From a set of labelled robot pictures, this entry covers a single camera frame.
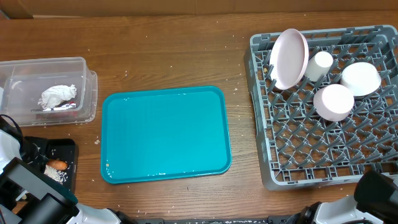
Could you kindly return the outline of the small white round plate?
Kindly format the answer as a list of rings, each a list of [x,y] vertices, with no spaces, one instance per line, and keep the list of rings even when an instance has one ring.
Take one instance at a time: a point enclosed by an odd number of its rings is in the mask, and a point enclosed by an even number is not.
[[[352,110],[354,96],[345,86],[340,84],[328,85],[318,90],[313,98],[316,112],[325,120],[342,121]]]

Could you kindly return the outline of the white napkin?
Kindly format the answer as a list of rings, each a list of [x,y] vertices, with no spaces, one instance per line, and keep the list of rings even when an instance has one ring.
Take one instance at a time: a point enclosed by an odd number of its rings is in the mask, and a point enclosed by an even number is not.
[[[75,85],[56,85],[52,86],[42,92],[41,98],[38,100],[44,110],[52,109],[62,104],[65,101],[69,101],[76,97],[77,88]]]

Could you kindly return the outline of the white bowl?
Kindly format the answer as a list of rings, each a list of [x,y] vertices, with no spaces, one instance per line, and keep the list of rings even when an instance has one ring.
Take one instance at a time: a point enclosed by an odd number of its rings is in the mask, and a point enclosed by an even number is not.
[[[373,64],[356,62],[342,71],[340,84],[347,87],[354,96],[365,96],[380,87],[381,77]]]

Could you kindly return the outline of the large white round plate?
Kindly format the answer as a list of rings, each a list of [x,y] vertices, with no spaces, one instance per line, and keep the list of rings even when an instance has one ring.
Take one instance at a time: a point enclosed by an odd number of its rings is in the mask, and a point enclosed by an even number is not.
[[[296,29],[283,31],[271,50],[269,64],[273,66],[270,77],[275,87],[286,90],[295,86],[307,68],[309,48],[305,37]]]

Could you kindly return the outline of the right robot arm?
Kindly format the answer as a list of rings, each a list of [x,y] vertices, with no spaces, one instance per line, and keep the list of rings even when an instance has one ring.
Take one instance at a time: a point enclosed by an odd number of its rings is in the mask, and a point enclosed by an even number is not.
[[[360,178],[353,195],[314,203],[285,222],[397,224],[397,179],[369,171]]]

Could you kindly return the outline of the orange carrot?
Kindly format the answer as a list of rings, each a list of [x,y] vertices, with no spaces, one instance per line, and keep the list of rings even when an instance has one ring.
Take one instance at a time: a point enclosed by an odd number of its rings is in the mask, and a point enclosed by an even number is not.
[[[46,165],[49,166],[49,167],[52,167],[52,168],[54,168],[56,170],[66,170],[66,169],[68,169],[68,164],[66,162],[60,161],[60,160],[51,159],[51,160],[49,160],[46,163]]]

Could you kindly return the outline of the white cup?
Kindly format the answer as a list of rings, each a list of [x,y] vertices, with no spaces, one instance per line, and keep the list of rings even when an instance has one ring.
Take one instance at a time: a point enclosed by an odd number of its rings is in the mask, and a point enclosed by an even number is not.
[[[308,62],[304,75],[311,82],[316,82],[320,77],[326,75],[333,65],[333,56],[328,52],[316,53]]]

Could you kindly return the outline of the red snack wrapper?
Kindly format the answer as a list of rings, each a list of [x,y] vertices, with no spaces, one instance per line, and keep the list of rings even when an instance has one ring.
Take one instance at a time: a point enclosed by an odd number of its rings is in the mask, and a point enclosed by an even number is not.
[[[75,109],[76,108],[76,103],[74,102],[69,102],[69,103],[63,103],[61,105],[58,105],[54,108],[47,108],[47,109],[42,109],[42,110],[31,110],[31,112],[39,112],[39,111],[61,111],[61,110],[69,110],[69,109]]]

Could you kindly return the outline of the food scraps rice pile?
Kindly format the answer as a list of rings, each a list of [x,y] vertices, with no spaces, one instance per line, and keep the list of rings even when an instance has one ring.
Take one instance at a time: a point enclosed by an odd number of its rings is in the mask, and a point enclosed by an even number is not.
[[[67,179],[67,173],[61,170],[54,169],[48,165],[45,166],[44,174],[58,182],[59,184],[64,184]]]

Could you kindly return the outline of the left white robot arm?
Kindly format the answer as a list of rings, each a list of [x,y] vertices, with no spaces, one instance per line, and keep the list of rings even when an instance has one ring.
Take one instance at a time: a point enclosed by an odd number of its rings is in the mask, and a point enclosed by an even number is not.
[[[66,161],[65,184],[45,174],[53,149]],[[74,140],[25,136],[10,116],[1,115],[1,223],[133,223],[123,212],[78,202],[77,155]]]

